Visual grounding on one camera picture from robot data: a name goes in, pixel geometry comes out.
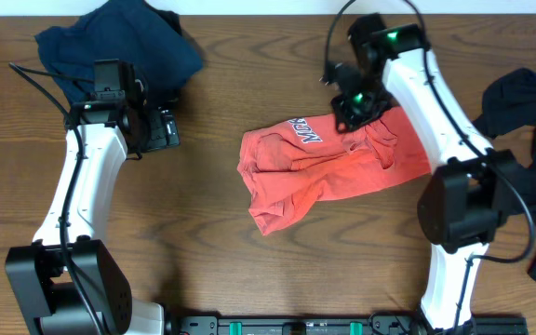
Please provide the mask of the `red printed t-shirt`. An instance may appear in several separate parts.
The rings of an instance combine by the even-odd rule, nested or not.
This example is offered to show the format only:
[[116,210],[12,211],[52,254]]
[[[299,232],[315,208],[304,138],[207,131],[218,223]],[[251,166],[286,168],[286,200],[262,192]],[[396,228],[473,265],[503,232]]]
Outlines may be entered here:
[[292,118],[244,134],[237,171],[251,198],[248,212],[263,235],[300,221],[317,201],[370,194],[430,173],[405,112],[350,133],[331,114]]

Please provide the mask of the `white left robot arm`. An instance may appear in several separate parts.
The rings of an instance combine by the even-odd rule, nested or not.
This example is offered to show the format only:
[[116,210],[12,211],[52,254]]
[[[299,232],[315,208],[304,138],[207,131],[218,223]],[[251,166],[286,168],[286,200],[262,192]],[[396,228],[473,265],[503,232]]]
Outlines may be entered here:
[[118,172],[137,154],[179,142],[168,109],[77,103],[63,114],[66,154],[53,201],[31,244],[9,250],[5,270],[32,334],[167,334],[164,307],[133,297],[105,247]]

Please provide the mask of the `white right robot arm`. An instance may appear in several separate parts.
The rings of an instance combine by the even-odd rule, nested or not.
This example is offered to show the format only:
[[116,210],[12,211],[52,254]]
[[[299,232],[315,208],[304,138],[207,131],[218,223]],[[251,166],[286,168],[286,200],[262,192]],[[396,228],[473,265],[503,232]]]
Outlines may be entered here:
[[519,198],[507,179],[516,171],[509,151],[496,151],[479,133],[439,72],[422,26],[389,28],[379,14],[349,28],[355,65],[325,61],[325,77],[340,95],[336,128],[352,132],[402,107],[426,153],[431,180],[418,201],[431,244],[427,288],[410,334],[525,334],[522,316],[474,316],[470,301],[478,268]]

